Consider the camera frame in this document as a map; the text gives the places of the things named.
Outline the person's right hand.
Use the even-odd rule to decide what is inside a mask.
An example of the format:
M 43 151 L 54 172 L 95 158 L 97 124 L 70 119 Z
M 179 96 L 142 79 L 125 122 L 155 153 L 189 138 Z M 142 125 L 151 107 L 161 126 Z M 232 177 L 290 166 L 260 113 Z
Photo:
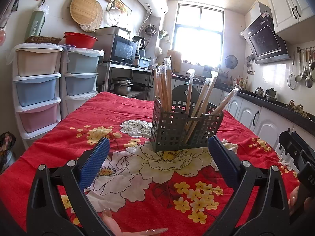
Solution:
M 310 208 L 314 209 L 314 197 L 311 197 L 310 191 L 303 184 L 300 184 L 291 192 L 288 206 L 290 216 L 301 207 L 304 211 L 308 211 Z

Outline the person's left hand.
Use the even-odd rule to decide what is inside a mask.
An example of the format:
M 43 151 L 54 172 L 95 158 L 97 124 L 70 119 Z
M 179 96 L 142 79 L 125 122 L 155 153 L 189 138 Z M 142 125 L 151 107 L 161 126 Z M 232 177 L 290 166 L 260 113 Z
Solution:
M 108 209 L 104 209 L 101 214 L 101 219 L 105 225 L 115 234 L 115 235 L 161 235 L 162 233 L 168 231 L 167 228 L 160 229 L 147 229 L 140 232 L 122 232 L 118 223 L 113 219 L 112 213 Z

